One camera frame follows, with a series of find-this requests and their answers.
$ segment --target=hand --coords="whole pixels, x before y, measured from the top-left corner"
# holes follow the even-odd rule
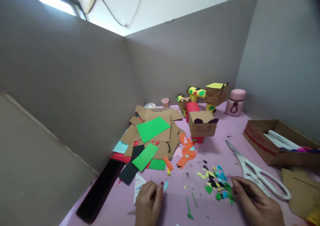
[[[285,226],[280,205],[269,198],[254,182],[231,177],[233,194],[239,197],[252,226]]]
[[[149,181],[141,186],[136,199],[136,226],[156,226],[162,204],[163,182]]]

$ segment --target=cardboard cat head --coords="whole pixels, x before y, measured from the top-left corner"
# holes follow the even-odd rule
[[[186,98],[182,98],[180,99],[180,107],[182,110],[187,110],[187,103],[191,102],[191,98],[186,97]]]
[[[192,137],[212,137],[219,119],[213,118],[209,111],[189,112],[189,128]]]
[[[212,83],[206,86],[205,101],[207,104],[219,106],[227,100],[229,94],[229,83]]]

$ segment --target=fingernail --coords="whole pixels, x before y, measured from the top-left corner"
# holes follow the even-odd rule
[[[239,187],[239,183],[238,183],[238,181],[235,180],[235,179],[232,180],[232,184],[233,184],[233,186],[236,187],[236,188]]]

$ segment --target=bottle lid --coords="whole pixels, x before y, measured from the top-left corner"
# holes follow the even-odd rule
[[[243,89],[234,89],[231,91],[230,99],[233,100],[244,100],[244,97],[246,96],[246,91]]]

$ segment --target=scissor handle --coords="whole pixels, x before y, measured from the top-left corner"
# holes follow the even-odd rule
[[[247,178],[248,176],[252,177],[253,181],[267,196],[269,196],[269,193],[267,192],[267,190],[265,189],[265,187],[263,186],[266,185],[268,187],[268,189],[273,192],[273,194],[279,198],[279,199],[283,199],[283,200],[289,200],[291,199],[291,194],[289,192],[289,190],[286,188],[286,186],[284,186],[278,179],[276,179],[275,177],[273,177],[271,174],[269,174],[268,172],[258,168],[257,166],[255,166],[253,163],[251,163],[249,160],[247,160],[244,156],[242,155],[237,155],[237,158],[240,161],[240,164],[242,166],[242,170],[243,170],[243,174],[245,176],[245,178]],[[285,195],[281,195],[273,186],[272,184],[262,175],[262,174],[268,176],[272,181],[274,181],[278,186],[280,186],[280,188],[283,189]]]

